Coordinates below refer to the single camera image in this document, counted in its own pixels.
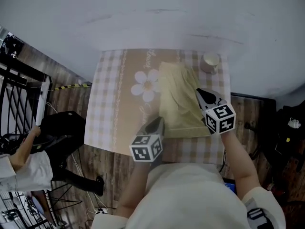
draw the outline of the forearm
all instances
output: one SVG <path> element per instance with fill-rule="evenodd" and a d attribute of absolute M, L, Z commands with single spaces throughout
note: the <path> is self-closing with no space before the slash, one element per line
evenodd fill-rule
<path fill-rule="evenodd" d="M 257 171 L 251 158 L 238 141 L 235 133 L 232 131 L 226 132 L 221 135 L 221 138 L 234 178 L 240 179 L 243 177 L 257 176 Z"/>
<path fill-rule="evenodd" d="M 19 158 L 23 159 L 24 162 L 27 161 L 30 155 L 34 139 L 35 139 L 35 135 L 29 133 L 27 138 L 24 140 L 24 142 L 20 145 L 20 147 L 16 151 L 16 154 L 18 154 Z"/>
<path fill-rule="evenodd" d="M 150 163 L 135 164 L 126 189 L 119 200 L 119 207 L 135 209 L 145 195 Z"/>
<path fill-rule="evenodd" d="M 9 157 L 10 163 L 15 171 L 20 170 L 27 161 L 33 146 L 34 139 L 35 135 L 29 133 L 27 138 L 17 149 L 16 153 Z"/>

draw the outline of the sleeve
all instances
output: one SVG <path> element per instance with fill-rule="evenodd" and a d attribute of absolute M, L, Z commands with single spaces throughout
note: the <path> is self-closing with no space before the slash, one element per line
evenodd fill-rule
<path fill-rule="evenodd" d="M 94 217 L 91 229 L 123 229 L 128 219 L 121 216 L 98 214 Z"/>
<path fill-rule="evenodd" d="M 0 178 L 15 176 L 16 173 L 10 164 L 8 155 L 0 155 Z"/>
<path fill-rule="evenodd" d="M 247 208 L 248 222 L 251 229 L 286 228 L 283 210 L 272 192 L 262 187 L 255 187 L 244 196 L 242 202 Z"/>

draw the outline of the power strip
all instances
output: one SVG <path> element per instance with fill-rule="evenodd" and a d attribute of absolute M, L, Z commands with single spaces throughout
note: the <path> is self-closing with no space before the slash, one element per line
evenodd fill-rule
<path fill-rule="evenodd" d="M 97 214 L 108 214 L 108 211 L 106 210 L 106 208 L 95 208 L 94 211 L 96 211 L 95 212 L 96 215 Z"/>

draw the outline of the checkered tablecloth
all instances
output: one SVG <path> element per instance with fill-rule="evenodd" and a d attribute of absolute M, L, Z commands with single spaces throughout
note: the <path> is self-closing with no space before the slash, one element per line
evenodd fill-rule
<path fill-rule="evenodd" d="M 157 114 L 160 94 L 153 92 L 133 95 L 138 83 L 155 81 L 153 73 L 160 62 L 184 62 L 193 67 L 202 88 L 213 89 L 230 102 L 230 76 L 227 58 L 215 75 L 199 68 L 203 52 L 160 49 L 115 50 L 102 53 L 90 94 L 85 144 L 130 155 L 129 144 L 150 115 Z M 221 164 L 224 146 L 218 135 L 199 138 L 176 138 L 164 141 L 163 159 L 168 162 Z"/>

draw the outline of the white shirt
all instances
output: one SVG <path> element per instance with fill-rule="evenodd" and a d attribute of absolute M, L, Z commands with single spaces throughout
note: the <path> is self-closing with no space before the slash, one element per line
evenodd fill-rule
<path fill-rule="evenodd" d="M 29 156 L 25 165 L 14 171 L 8 155 L 0 156 L 0 191 L 51 190 L 53 177 L 50 160 L 45 151 Z"/>
<path fill-rule="evenodd" d="M 146 196 L 129 219 L 99 214 L 92 229 L 252 229 L 266 218 L 256 219 L 260 211 L 275 229 L 285 228 L 283 211 L 271 192 L 256 187 L 241 201 L 215 166 L 169 164 L 149 174 Z"/>

